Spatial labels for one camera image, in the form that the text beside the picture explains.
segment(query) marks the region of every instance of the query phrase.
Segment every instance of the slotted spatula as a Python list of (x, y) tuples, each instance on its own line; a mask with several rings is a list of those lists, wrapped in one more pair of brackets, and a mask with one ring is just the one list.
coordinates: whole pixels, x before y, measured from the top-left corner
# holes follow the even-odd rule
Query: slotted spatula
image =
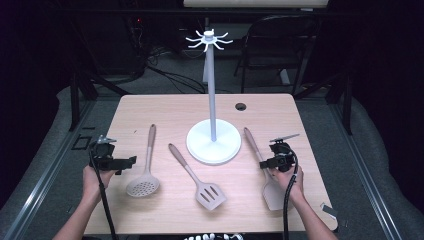
[(146, 166), (141, 177), (132, 180), (127, 185), (127, 194), (132, 197), (145, 197), (155, 192), (159, 187), (159, 180), (150, 173), (152, 162), (153, 142), (156, 136), (156, 125), (152, 124), (149, 130), (149, 139), (147, 145)]
[(200, 204), (202, 204), (208, 210), (213, 210), (221, 203), (225, 202), (225, 200), (227, 200), (224, 193), (221, 191), (221, 189), (219, 189), (218, 185), (214, 183), (204, 183), (197, 178), (181, 153), (173, 144), (170, 143), (168, 147), (174, 157), (178, 160), (178, 162), (181, 163), (181, 165), (190, 174), (191, 178), (193, 178), (194, 182), (196, 183), (197, 191), (195, 196)]
[[(253, 150), (255, 150), (256, 156), (258, 156), (259, 161), (263, 161), (259, 148), (256, 145), (255, 140), (253, 139), (252, 133), (250, 133), (248, 128), (244, 128), (244, 133), (246, 134), (247, 140), (249, 140), (250, 145)], [(265, 184), (263, 187), (262, 195), (265, 198), (266, 204), (268, 205), (269, 210), (281, 210), (284, 208), (284, 191), (280, 187), (280, 184), (274, 180), (274, 178), (269, 173), (268, 169), (262, 169), (265, 174)]]

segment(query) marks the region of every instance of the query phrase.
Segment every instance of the person's hand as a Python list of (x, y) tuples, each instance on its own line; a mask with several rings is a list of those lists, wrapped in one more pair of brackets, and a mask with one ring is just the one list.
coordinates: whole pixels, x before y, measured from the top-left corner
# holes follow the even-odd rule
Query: person's hand
[[(270, 169), (272, 175), (274, 175), (280, 187), (286, 191), (287, 186), (289, 185), (290, 179), (293, 176), (294, 167), (291, 167), (287, 172), (280, 172), (278, 169)], [(299, 201), (304, 199), (303, 195), (303, 171), (302, 167), (298, 166), (297, 177), (290, 191), (290, 200), (294, 203), (295, 201)]]
[[(116, 171), (100, 171), (100, 178), (107, 188), (109, 181)], [(92, 199), (95, 198), (95, 201), (100, 201), (100, 188), (99, 180), (97, 179), (96, 172), (90, 166), (85, 166), (83, 170), (83, 198)]]

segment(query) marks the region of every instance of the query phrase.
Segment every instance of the camera mount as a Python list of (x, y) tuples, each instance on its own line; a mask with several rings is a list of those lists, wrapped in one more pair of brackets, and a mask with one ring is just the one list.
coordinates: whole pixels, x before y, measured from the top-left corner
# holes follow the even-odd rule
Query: camera mount
[(89, 165), (102, 171), (118, 170), (115, 174), (121, 175), (122, 170), (132, 168), (132, 165), (136, 163), (137, 156), (130, 157), (128, 159), (114, 159), (112, 156), (115, 146), (110, 144), (116, 142), (116, 140), (103, 137), (100, 135), (97, 141), (92, 142), (89, 145), (90, 162)]
[(259, 167), (264, 168), (278, 168), (280, 172), (287, 172), (292, 164), (295, 163), (295, 154), (290, 148), (289, 144), (284, 142), (284, 140), (296, 137), (299, 134), (290, 135), (287, 137), (276, 138), (270, 142), (274, 142), (273, 145), (269, 145), (271, 151), (274, 152), (274, 157), (269, 158), (266, 161), (260, 162)]

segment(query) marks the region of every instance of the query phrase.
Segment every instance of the slotted turner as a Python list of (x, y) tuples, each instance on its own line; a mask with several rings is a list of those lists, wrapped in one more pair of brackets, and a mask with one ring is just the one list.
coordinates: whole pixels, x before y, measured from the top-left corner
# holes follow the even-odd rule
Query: slotted turner
[[(256, 156), (258, 156), (259, 161), (263, 161), (259, 148), (256, 145), (255, 140), (253, 139), (252, 133), (250, 133), (248, 128), (244, 128), (244, 133), (246, 134), (247, 140), (255, 150)], [(269, 173), (268, 169), (262, 169), (265, 174), (265, 184), (263, 187), (262, 195), (265, 198), (266, 204), (268, 205), (269, 210), (281, 210), (284, 208), (284, 195), (285, 192), (280, 187), (280, 184), (274, 180), (274, 178)]]
[(197, 191), (195, 196), (200, 204), (202, 204), (208, 210), (213, 210), (221, 203), (225, 202), (225, 200), (227, 200), (224, 193), (221, 191), (221, 189), (219, 189), (218, 185), (214, 183), (204, 183), (197, 178), (197, 176), (191, 170), (190, 166), (188, 166), (187, 162), (184, 160), (181, 153), (173, 144), (170, 143), (168, 147), (174, 157), (178, 160), (178, 162), (181, 163), (181, 165), (190, 174), (191, 178), (193, 178), (194, 182), (196, 183)]

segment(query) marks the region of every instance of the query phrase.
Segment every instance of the gray carpet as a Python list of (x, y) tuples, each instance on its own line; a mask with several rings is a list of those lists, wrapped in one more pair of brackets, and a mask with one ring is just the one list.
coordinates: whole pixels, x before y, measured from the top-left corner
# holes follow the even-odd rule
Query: gray carpet
[[(158, 64), (155, 67), (158, 69), (188, 76), (201, 82), (203, 56), (189, 58), (184, 55), (165, 54), (151, 60), (154, 62), (157, 60)], [(217, 93), (239, 92), (240, 76), (232, 76), (235, 63), (236, 59), (231, 54), (218, 54), (215, 61)], [(248, 86), (270, 85), (278, 81), (275, 73), (254, 74), (257, 75), (249, 75)], [(264, 79), (264, 81), (257, 82), (255, 79)], [(180, 90), (158, 73), (146, 70), (140, 79), (119, 86), (134, 94), (195, 93), (181, 84), (176, 85)], [(85, 102), (82, 100), (81, 102), (89, 106), (89, 110), (87, 110), (87, 118), (83, 119), (79, 129), (72, 133), (72, 143), (79, 134), (94, 139), (100, 134), (105, 134), (109, 128), (119, 98), (115, 93), (102, 86), (97, 86), (97, 89), (101, 94), (98, 101)], [(290, 88), (255, 87), (246, 89), (246, 92), (284, 91), (289, 92)], [(325, 103), (323, 93), (325, 93), (324, 90), (322, 93), (317, 92), (308, 99), (296, 101), (296, 104), (332, 205), (338, 211), (338, 220), (342, 223), (337, 236), (340, 239), (387, 239), (372, 201), (370, 201), (369, 193), (359, 177), (355, 157), (345, 140), (343, 129), (340, 129), (339, 119), (334, 115), (334, 106)], [(1, 210), (2, 238), (10, 236), (7, 235), (10, 234), (9, 228), (14, 222), (16, 223), (16, 218), (38, 179), (51, 161), (58, 157), (57, 152), (61, 143), (69, 137), (70, 133), (67, 132), (70, 126), (69, 90), (65, 89), (58, 97), (61, 100), (61, 108), (52, 129), (21, 183)], [(354, 101), (352, 110), (352, 138), (357, 144), (360, 154), (364, 157), (366, 166), (386, 203), (387, 210), (391, 213), (390, 216), (393, 217), (400, 236), (403, 239), (424, 239), (424, 218), (405, 200), (396, 182), (388, 173), (387, 155), (378, 132), (358, 102)], [(22, 226), (22, 239), (51, 239), (78, 204), (82, 188), (82, 168), (88, 163), (88, 156), (86, 151), (71, 150), (71, 147), (72, 144), (67, 146), (66, 151), (61, 155), (63, 164), (60, 165), (55, 180), (45, 197), (41, 199), (40, 205), (35, 207), (35, 214), (27, 221), (26, 226)], [(98, 237), (110, 239), (110, 236)], [(123, 237), (137, 239), (136, 236)], [(273, 239), (275, 236), (260, 235), (256, 237)], [(290, 233), (290, 237), (291, 239), (306, 239), (303, 232)]]

